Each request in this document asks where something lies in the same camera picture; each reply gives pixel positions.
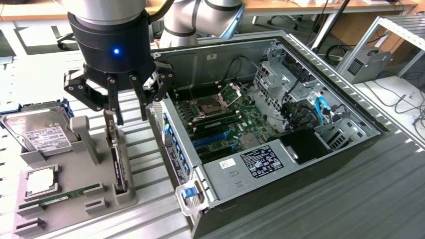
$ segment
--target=gray device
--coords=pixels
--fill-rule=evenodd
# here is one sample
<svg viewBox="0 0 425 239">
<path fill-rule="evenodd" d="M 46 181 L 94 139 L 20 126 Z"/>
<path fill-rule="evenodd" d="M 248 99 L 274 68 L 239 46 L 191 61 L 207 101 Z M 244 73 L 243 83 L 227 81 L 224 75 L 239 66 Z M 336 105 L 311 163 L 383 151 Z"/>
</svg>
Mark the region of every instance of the gray device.
<svg viewBox="0 0 425 239">
<path fill-rule="evenodd" d="M 351 54 L 352 51 L 345 53 L 339 65 L 344 63 Z M 352 84 L 375 80 L 392 60 L 393 56 L 389 51 L 383 51 L 377 47 L 368 47 L 359 52 L 351 67 L 341 75 Z"/>
<path fill-rule="evenodd" d="M 151 121 L 195 238 L 339 170 L 387 130 L 286 34 L 154 55 L 176 70 Z"/>
<path fill-rule="evenodd" d="M 0 109 L 0 126 L 4 127 L 24 151 L 39 151 L 51 156 L 72 149 L 79 135 L 70 128 L 72 111 L 64 102 L 7 105 Z"/>
</svg>

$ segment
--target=blue ram slot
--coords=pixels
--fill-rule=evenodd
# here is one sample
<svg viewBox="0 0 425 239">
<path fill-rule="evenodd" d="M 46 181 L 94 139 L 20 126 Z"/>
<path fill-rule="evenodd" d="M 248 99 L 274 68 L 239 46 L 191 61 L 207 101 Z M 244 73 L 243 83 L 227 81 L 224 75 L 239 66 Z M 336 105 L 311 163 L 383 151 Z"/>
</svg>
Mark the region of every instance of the blue ram slot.
<svg viewBox="0 0 425 239">
<path fill-rule="evenodd" d="M 207 138 L 207 139 L 203 139 L 203 140 L 195 142 L 194 143 L 194 147 L 200 147 L 200 146 L 203 146 L 203 145 L 206 145 L 206 144 L 208 144 L 211 142 L 227 139 L 228 133 L 230 133 L 230 131 L 224 132 L 223 134 L 219 134 L 219 135 L 216 135 L 216 136 L 214 136 L 211 138 Z"/>
</svg>

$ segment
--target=gray parts tray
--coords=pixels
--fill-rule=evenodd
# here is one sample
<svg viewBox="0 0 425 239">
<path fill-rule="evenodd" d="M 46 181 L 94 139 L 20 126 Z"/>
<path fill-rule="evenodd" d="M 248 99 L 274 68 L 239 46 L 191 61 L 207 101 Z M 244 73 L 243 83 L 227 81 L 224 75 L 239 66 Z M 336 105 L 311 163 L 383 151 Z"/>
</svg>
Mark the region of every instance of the gray parts tray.
<svg viewBox="0 0 425 239">
<path fill-rule="evenodd" d="M 100 156 L 100 164 L 94 165 L 94 161 L 87 151 L 79 153 L 71 151 L 50 156 L 44 162 L 32 163 L 22 170 L 12 230 L 22 238 L 31 239 L 38 237 L 138 203 L 127 154 L 126 136 L 122 130 L 119 132 L 128 192 L 116 194 L 114 190 L 116 174 L 111 149 L 107 146 L 106 133 L 95 134 L 91 137 Z M 27 172 L 55 165 L 59 167 L 55 177 L 60 186 L 60 191 L 40 199 L 24 201 Z M 98 187 L 79 191 L 82 196 L 71 196 L 70 199 L 60 197 L 62 199 L 59 199 L 56 203 L 48 205 L 35 204 L 20 209 L 20 206 L 27 203 L 55 197 L 94 185 L 98 185 Z"/>
</svg>

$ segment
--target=hard drive label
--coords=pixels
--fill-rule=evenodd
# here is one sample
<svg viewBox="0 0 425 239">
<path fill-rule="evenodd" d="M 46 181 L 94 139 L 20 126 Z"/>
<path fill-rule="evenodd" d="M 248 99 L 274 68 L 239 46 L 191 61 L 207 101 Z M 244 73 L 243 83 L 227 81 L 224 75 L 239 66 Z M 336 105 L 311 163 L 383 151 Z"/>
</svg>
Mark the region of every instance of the hard drive label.
<svg viewBox="0 0 425 239">
<path fill-rule="evenodd" d="M 255 178 L 260 178 L 284 167 L 268 145 L 240 156 Z"/>
<path fill-rule="evenodd" d="M 23 133 L 32 146 L 40 152 L 50 152 L 71 147 L 70 140 L 60 126 Z"/>
</svg>

